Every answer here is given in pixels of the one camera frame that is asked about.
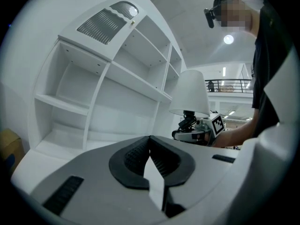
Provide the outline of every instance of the cardboard box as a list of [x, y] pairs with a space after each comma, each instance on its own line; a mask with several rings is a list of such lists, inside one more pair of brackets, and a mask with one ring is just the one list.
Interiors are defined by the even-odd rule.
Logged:
[[10, 129], [0, 132], [0, 156], [1, 162], [7, 168], [11, 176], [24, 157], [24, 149], [20, 137]]

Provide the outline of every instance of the ceiling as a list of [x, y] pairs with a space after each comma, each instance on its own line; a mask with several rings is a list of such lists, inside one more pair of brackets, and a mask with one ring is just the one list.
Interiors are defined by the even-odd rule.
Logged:
[[[214, 0], [151, 0], [168, 22], [182, 49], [187, 67], [220, 62], [252, 62], [255, 38], [245, 32], [233, 33], [215, 25], [208, 27], [203, 10], [211, 8]], [[261, 2], [249, 4], [254, 9]], [[231, 34], [234, 42], [224, 43]]]
[[[231, 79], [239, 78], [243, 69], [244, 63], [221, 63], [211, 64], [201, 67], [191, 67], [192, 70], [202, 72], [205, 80], [210, 79]], [[225, 76], [223, 76], [223, 68], [226, 68]]]

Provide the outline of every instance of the white panel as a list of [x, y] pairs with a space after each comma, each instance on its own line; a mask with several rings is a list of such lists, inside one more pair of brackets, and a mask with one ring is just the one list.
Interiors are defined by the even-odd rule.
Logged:
[[156, 102], [110, 79], [104, 79], [90, 123], [91, 131], [146, 134]]
[[52, 111], [53, 122], [84, 130], [86, 116], [79, 115], [73, 112], [62, 110], [57, 107], [53, 107]]
[[147, 82], [152, 84], [155, 88], [161, 90], [163, 87], [165, 72], [167, 69], [167, 63], [160, 64], [149, 69]]
[[70, 64], [60, 82], [57, 96], [89, 106], [99, 76]]
[[160, 51], [138, 30], [133, 30], [122, 48], [148, 67], [166, 62]]
[[61, 41], [61, 46], [69, 62], [82, 67], [92, 73], [101, 74], [107, 61], [87, 52], [79, 47]]
[[121, 66], [127, 68], [129, 71], [135, 73], [140, 78], [146, 80], [149, 72], [149, 67], [144, 65], [130, 53], [128, 53], [123, 48], [120, 48], [114, 61], [119, 63]]
[[81, 115], [88, 115], [88, 111], [89, 111], [88, 106], [82, 106], [78, 103], [74, 103], [67, 99], [59, 98], [59, 97], [55, 97], [55, 96], [36, 94], [35, 97], [36, 97], [36, 99], [38, 99], [44, 103], [53, 105], [53, 106], [61, 108], [63, 110], [67, 110], [67, 111], [73, 112], [73, 113], [78, 113]]
[[169, 103], [171, 100], [162, 94], [159, 89], [156, 89], [150, 83], [147, 83], [140, 77], [136, 76], [133, 72], [128, 71], [126, 68], [115, 63], [111, 63], [106, 76], [118, 82], [125, 87], [128, 87], [136, 92], [139, 92], [155, 101]]

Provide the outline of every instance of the ceiling light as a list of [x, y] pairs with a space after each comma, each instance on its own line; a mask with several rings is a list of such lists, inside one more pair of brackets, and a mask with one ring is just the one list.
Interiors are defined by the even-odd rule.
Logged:
[[231, 44], [231, 43], [233, 43], [233, 41], [234, 41], [234, 39], [233, 39], [233, 36], [231, 36], [231, 35], [226, 35], [226, 36], [224, 37], [224, 42], [225, 42], [226, 44]]

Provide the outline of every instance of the black vent slot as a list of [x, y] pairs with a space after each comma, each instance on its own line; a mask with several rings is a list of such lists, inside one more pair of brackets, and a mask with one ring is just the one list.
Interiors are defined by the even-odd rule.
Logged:
[[216, 160], [223, 161], [223, 162], [227, 162], [227, 163], [234, 163], [234, 161], [235, 161], [235, 158], [226, 157], [226, 156], [218, 155], [218, 154], [212, 156], [212, 158], [216, 159]]
[[60, 215], [74, 193], [78, 190], [83, 182], [83, 178], [70, 176], [43, 204], [43, 207]]

